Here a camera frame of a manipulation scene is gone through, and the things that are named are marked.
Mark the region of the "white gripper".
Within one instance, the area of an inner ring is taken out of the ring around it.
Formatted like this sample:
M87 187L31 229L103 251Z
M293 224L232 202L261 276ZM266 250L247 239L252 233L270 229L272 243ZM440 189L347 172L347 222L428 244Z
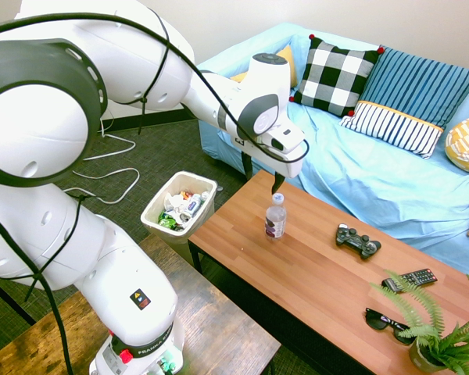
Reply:
M252 158L269 166L274 173L271 194L277 193L285 178L296 177L302 169L303 159L309 148L304 149L302 131L268 131L255 141L231 136L233 145L239 148L246 180L253 176Z

